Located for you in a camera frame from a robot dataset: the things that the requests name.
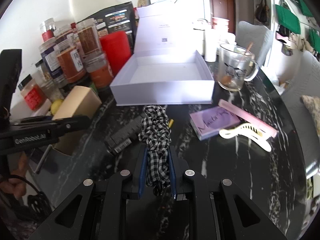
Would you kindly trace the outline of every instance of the glass cup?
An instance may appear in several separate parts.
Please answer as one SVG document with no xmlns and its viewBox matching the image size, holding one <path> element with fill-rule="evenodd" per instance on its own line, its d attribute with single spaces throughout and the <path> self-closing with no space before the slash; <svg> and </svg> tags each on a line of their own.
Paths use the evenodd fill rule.
<svg viewBox="0 0 320 240">
<path fill-rule="evenodd" d="M 252 53 L 232 44 L 221 44 L 219 51 L 218 83 L 228 91 L 241 90 L 244 81 L 251 81 L 259 66 Z"/>
</svg>

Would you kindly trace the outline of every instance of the triangular cutout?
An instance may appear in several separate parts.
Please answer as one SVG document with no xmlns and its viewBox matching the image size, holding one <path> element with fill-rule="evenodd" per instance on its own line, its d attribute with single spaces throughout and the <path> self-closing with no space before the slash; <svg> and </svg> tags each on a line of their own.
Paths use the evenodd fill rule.
<svg viewBox="0 0 320 240">
<path fill-rule="evenodd" d="M 241 223 L 244 228 L 258 224 L 260 218 L 251 210 L 251 208 L 238 195 L 233 195 L 236 203 L 238 213 L 240 215 Z"/>
<path fill-rule="evenodd" d="M 75 221 L 82 196 L 77 195 L 69 205 L 57 216 L 55 222 L 59 225 L 71 228 Z"/>
</svg>

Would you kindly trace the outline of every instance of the white cylinder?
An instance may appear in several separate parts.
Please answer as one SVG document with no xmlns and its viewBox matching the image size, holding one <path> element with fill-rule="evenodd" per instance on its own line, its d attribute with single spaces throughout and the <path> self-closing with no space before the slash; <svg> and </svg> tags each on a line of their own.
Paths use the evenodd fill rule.
<svg viewBox="0 0 320 240">
<path fill-rule="evenodd" d="M 204 30 L 205 52 L 204 60 L 215 62 L 217 59 L 217 47 L 219 46 L 220 32 L 215 29 Z"/>
</svg>

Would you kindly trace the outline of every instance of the person's hand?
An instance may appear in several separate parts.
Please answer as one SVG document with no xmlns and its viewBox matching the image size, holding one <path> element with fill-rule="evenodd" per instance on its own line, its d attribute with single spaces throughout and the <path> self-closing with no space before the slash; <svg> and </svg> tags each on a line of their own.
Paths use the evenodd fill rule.
<svg viewBox="0 0 320 240">
<path fill-rule="evenodd" d="M 25 177 L 27 172 L 28 157 L 23 152 L 18 161 L 18 168 L 11 172 L 11 175 Z M 20 179 L 8 179 L 0 184 L 0 189 L 8 194 L 13 194 L 16 199 L 26 194 L 26 183 Z"/>
</svg>

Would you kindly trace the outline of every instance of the yellow fruit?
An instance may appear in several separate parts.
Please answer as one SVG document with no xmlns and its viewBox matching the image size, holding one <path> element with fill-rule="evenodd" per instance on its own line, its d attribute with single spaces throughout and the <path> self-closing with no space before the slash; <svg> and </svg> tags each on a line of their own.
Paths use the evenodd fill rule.
<svg viewBox="0 0 320 240">
<path fill-rule="evenodd" d="M 62 103 L 63 103 L 62 99 L 57 99 L 52 103 L 52 105 L 51 105 L 51 114 L 52 115 L 55 115 L 57 113 L 57 111 Z"/>
</svg>

